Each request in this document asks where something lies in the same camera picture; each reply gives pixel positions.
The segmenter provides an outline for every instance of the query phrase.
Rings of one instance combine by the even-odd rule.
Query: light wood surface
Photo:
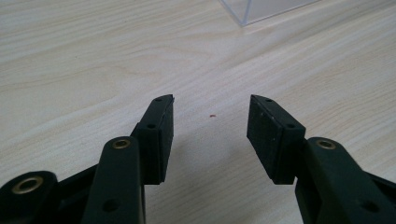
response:
[[[302,223],[246,138],[249,96],[395,182],[396,1],[322,0],[245,28],[216,0],[0,2],[1,185],[96,164],[168,93],[175,138],[148,224]]]

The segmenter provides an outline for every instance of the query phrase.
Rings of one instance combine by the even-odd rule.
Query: mounting hole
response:
[[[102,209],[105,212],[114,212],[120,207],[120,200],[118,199],[109,199],[103,203]]]
[[[38,189],[43,184],[43,177],[35,175],[22,180],[12,188],[14,194],[25,194]]]
[[[116,149],[126,148],[129,145],[131,145],[131,142],[129,140],[126,140],[126,139],[121,139],[121,140],[115,141],[113,143],[113,147],[116,148]]]
[[[319,139],[317,145],[325,149],[335,149],[335,144],[333,142],[324,139]]]
[[[359,201],[359,206],[371,213],[377,213],[379,211],[379,207],[371,201]]]

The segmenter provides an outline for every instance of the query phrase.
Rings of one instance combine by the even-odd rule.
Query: transparent container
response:
[[[303,7],[319,0],[220,0],[236,21],[246,26],[255,21]]]

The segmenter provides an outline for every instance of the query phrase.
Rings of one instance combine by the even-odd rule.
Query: clear plastic box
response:
[[[246,26],[255,21],[303,7],[319,0],[220,0],[236,21]]]

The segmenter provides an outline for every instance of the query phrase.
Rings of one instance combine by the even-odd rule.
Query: wood grain surface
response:
[[[246,138],[249,96],[395,182],[396,1],[322,0],[245,28],[217,0],[0,1],[0,185],[96,164],[168,93],[175,138],[148,224],[302,223]]]

